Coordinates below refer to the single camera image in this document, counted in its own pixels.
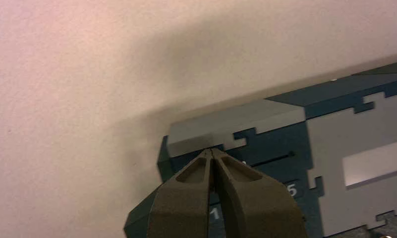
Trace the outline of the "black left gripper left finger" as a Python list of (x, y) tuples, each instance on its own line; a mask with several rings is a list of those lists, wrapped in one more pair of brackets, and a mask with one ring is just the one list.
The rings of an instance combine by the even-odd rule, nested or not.
[(149, 238), (206, 238), (212, 178), (210, 149), (203, 150), (157, 190)]

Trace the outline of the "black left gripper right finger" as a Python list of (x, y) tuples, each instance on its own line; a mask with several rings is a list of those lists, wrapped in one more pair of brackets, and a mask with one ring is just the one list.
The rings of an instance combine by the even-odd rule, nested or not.
[(302, 211), (286, 186), (219, 149), (214, 184), (227, 238), (306, 238)]

